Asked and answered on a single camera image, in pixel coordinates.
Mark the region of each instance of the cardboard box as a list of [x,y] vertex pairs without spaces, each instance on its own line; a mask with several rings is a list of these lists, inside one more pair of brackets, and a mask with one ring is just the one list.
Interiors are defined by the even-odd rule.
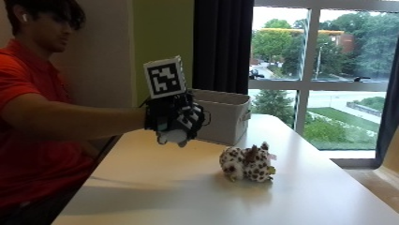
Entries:
[[209,112],[208,119],[210,115],[210,123],[200,129],[197,139],[236,145],[249,127],[250,96],[198,89],[192,93],[194,102]]

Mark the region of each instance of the white wall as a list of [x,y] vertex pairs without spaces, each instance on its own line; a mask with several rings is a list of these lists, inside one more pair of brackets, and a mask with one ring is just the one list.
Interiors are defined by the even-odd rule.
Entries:
[[[136,106],[132,76],[131,0],[79,0],[87,25],[72,37],[64,53],[52,57],[69,83],[77,104],[96,107]],[[11,26],[0,5],[0,46],[11,38]]]

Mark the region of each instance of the sky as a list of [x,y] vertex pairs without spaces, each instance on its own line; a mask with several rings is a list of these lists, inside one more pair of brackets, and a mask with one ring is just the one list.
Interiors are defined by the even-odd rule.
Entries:
[[[333,21],[341,15],[353,12],[345,10],[322,10],[321,22]],[[262,28],[264,24],[272,19],[286,20],[293,25],[297,20],[306,19],[308,14],[309,10],[305,8],[254,7],[252,29],[257,30]]]

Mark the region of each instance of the person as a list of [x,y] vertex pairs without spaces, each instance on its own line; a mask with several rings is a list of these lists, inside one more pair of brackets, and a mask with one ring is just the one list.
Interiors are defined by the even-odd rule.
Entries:
[[79,3],[4,2],[14,38],[0,50],[0,224],[51,224],[96,166],[88,141],[157,130],[156,119],[149,108],[72,104],[51,56],[84,25]]

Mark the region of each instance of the black curtain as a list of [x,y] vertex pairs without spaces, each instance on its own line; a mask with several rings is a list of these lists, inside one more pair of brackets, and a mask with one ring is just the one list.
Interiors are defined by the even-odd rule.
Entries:
[[196,0],[193,83],[202,90],[249,93],[253,0]]
[[395,57],[393,61],[386,105],[382,115],[382,124],[377,140],[375,160],[381,166],[390,147],[390,141],[399,125],[399,40],[397,43]]

